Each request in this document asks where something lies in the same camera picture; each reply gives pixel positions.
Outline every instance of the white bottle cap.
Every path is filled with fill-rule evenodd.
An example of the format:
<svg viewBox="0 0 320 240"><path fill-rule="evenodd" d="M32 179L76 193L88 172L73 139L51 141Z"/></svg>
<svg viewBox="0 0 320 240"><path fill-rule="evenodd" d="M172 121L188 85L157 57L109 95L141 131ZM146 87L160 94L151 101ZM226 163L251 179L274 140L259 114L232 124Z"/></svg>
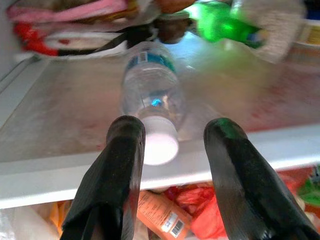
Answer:
<svg viewBox="0 0 320 240"><path fill-rule="evenodd" d="M178 154L178 134L171 121L162 116L148 116L141 120L145 127L144 163L161 165Z"/></svg>

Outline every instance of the green bottle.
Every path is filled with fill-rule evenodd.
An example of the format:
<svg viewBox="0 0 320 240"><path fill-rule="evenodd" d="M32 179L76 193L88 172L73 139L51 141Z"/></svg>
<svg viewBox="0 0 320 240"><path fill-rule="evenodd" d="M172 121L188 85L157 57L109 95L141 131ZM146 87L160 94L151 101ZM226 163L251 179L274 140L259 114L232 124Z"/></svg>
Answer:
<svg viewBox="0 0 320 240"><path fill-rule="evenodd" d="M228 4L219 1L195 3L190 9L190 15L197 19L198 34L213 43L221 39L231 39L251 48L262 46L267 32L231 18L230 9Z"/></svg>

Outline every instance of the clear plastic bottle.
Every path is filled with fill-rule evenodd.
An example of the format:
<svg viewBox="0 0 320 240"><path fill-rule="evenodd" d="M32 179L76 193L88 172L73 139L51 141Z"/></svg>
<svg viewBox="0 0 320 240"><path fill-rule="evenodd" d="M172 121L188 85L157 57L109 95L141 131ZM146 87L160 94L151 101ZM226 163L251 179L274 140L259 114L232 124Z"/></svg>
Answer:
<svg viewBox="0 0 320 240"><path fill-rule="evenodd" d="M160 165L177 155L185 100L171 54L162 44L141 42L130 50L122 111L145 126L144 163Z"/></svg>

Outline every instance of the red plastic bag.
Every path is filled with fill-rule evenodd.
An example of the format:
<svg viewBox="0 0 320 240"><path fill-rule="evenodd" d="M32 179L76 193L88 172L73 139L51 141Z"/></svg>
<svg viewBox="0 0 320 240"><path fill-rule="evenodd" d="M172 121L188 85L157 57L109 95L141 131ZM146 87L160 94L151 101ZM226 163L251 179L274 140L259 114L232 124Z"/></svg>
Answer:
<svg viewBox="0 0 320 240"><path fill-rule="evenodd" d="M193 217L191 230L199 239L217 239L227 236L216 196L198 216Z"/></svg>
<svg viewBox="0 0 320 240"><path fill-rule="evenodd" d="M212 184L170 187L164 194L192 216L191 230L199 239L226 237Z"/></svg>
<svg viewBox="0 0 320 240"><path fill-rule="evenodd" d="M300 168L279 172L286 186L296 194L312 168ZM209 183L170 187L164 194L192 216L191 230L199 239L226 237L226 230L218 208L214 188Z"/></svg>
<svg viewBox="0 0 320 240"><path fill-rule="evenodd" d="M312 167L298 168L293 170L279 171L278 175L285 183L287 188L293 195L297 194L297 190L303 186L310 174L312 173Z"/></svg>

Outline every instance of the pink packaging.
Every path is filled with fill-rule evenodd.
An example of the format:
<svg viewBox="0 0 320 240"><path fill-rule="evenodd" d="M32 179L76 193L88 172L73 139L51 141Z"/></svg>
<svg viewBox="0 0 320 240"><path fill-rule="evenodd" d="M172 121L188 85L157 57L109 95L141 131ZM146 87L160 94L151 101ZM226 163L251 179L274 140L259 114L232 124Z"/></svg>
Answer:
<svg viewBox="0 0 320 240"><path fill-rule="evenodd" d="M20 1L14 3L7 9L7 15L13 22L67 22L93 16L107 15L127 9L127 1L125 0L97 0L59 12L35 7L21 7L18 5Z"/></svg>

